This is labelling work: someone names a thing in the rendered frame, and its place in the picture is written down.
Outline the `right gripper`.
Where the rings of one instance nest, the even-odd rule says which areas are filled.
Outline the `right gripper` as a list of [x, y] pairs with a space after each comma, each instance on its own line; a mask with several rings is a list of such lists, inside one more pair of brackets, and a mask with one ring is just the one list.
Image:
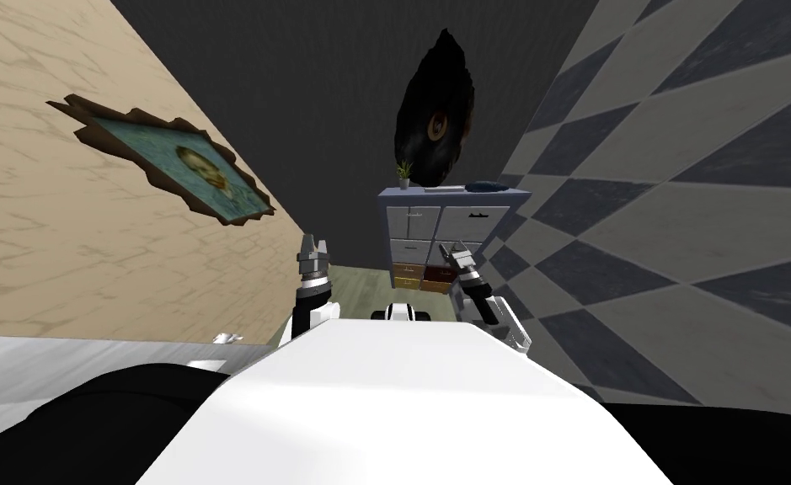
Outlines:
[[438, 248], [443, 261], [450, 264], [459, 274], [468, 274], [475, 271], [472, 252], [465, 245], [453, 246], [452, 242], [440, 242]]

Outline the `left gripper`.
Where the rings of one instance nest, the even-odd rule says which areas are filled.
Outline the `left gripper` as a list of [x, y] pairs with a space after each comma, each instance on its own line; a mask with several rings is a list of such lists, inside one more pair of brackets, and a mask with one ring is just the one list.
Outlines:
[[301, 247], [297, 253], [298, 272], [302, 281], [327, 278], [329, 271], [329, 253], [326, 241], [320, 239], [314, 252], [313, 234], [304, 234]]

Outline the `grey cabinet with drawers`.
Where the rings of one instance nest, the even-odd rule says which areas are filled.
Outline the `grey cabinet with drawers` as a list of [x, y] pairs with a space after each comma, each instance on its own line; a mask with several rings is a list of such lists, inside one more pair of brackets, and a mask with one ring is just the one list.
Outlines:
[[386, 188], [377, 197], [392, 287], [446, 293], [457, 279], [439, 247], [464, 243], [479, 256], [504, 224], [532, 196], [505, 186], [481, 191], [466, 185], [404, 185]]

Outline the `brown framed portrait picture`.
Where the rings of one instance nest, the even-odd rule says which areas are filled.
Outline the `brown framed portrait picture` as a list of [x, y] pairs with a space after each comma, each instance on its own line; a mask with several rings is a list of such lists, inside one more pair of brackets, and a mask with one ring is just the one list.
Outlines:
[[76, 94], [49, 105], [82, 124], [74, 133], [81, 143], [135, 163], [151, 186], [178, 196], [195, 213], [223, 226], [275, 213], [235, 153], [188, 120], [164, 120], [138, 108], [121, 113]]

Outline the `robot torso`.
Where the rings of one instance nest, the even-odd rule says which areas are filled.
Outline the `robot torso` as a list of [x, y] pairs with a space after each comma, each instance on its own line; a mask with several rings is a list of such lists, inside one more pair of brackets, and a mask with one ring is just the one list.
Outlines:
[[330, 319], [228, 378], [137, 485], [671, 485], [597, 401], [466, 322]]

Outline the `black oval wall picture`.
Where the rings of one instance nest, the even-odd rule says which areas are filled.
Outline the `black oval wall picture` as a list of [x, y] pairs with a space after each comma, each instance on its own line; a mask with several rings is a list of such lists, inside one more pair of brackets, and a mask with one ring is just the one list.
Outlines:
[[443, 29], [409, 80], [396, 117], [394, 158], [412, 183], [443, 184], [471, 130], [474, 100], [464, 50]]

